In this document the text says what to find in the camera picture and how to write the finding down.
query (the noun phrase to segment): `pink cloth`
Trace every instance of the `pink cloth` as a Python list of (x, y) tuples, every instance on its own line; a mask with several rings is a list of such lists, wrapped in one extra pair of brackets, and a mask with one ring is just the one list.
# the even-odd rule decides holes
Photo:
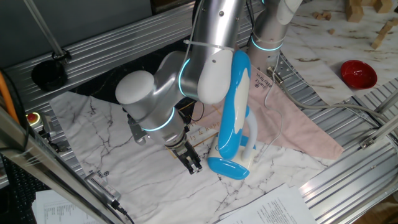
[[(281, 121), (279, 113), (264, 106), (272, 80), (252, 66), (250, 82), (248, 105), (257, 118), (257, 140), (269, 144), (279, 134)], [(196, 124), (219, 131), (223, 105), (224, 100), (215, 105), (205, 105), (203, 118)], [(302, 113), (278, 86), (275, 86), (268, 96), (267, 106), (279, 110), (284, 116), (282, 134), (273, 145), (295, 149), (310, 156), (325, 159), (337, 159), (344, 151), (333, 138)], [(202, 104), (196, 103), (193, 119), (198, 119), (202, 109)], [(246, 123), (243, 134), (249, 135)]]

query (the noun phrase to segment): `red bowl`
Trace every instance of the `red bowl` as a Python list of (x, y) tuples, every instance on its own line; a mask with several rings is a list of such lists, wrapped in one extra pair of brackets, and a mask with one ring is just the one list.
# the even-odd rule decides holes
[(360, 90), (372, 88), (377, 83), (373, 68), (359, 60), (346, 61), (341, 66), (341, 77), (347, 85)]

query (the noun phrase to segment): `blue led ring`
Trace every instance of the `blue led ring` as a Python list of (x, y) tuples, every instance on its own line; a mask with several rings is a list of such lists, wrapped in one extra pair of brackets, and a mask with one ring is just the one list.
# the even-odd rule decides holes
[(186, 95), (184, 94), (184, 92), (182, 91), (182, 88), (181, 88), (181, 77), (182, 77), (182, 72), (184, 71), (185, 66), (187, 66), (189, 60), (191, 60), (191, 59), (188, 59), (188, 60), (184, 63), (184, 65), (182, 66), (181, 72), (180, 72), (180, 74), (178, 75), (178, 87), (180, 88), (180, 92), (181, 92), (181, 94), (182, 94), (183, 96), (186, 96)]
[(275, 49), (264, 49), (264, 48), (258, 46), (258, 45), (254, 42), (253, 36), (251, 37), (251, 42), (253, 42), (254, 46), (256, 46), (258, 49), (260, 49), (260, 50), (265, 50), (265, 51), (278, 50), (278, 49), (282, 46), (282, 44), (283, 44), (283, 43), (281, 43), (281, 45), (280, 45), (279, 47), (275, 48)]
[(154, 129), (145, 129), (145, 128), (143, 128), (142, 130), (144, 130), (144, 131), (157, 131), (157, 130), (160, 130), (160, 129), (164, 128), (164, 126), (169, 124), (170, 121), (173, 119), (174, 111), (175, 111), (175, 108), (173, 108), (173, 112), (172, 112), (172, 115), (170, 116), (170, 118), (164, 124), (162, 124), (161, 126), (159, 126), (157, 128), (154, 128)]

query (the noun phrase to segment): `orange handle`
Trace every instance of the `orange handle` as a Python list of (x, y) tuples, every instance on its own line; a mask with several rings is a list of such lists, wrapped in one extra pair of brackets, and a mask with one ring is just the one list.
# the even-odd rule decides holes
[(1, 72), (0, 72), (0, 92), (2, 94), (2, 97), (4, 98), (4, 101), (6, 102), (8, 113), (19, 124), (17, 113), (15, 112), (14, 103), (12, 102), (12, 98), (10, 92), (8, 91), (6, 81), (4, 80), (4, 77)]

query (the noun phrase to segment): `zip tie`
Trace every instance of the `zip tie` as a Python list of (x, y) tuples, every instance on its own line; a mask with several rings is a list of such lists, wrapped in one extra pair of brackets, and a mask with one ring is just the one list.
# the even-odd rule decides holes
[(204, 46), (204, 47), (216, 47), (218, 49), (223, 49), (223, 50), (230, 50), (232, 52), (235, 51), (232, 47), (224, 47), (216, 44), (207, 44), (207, 43), (202, 43), (202, 42), (197, 42), (197, 41), (189, 41), (189, 40), (184, 40), (184, 44), (192, 44), (192, 45), (199, 45), (199, 46)]

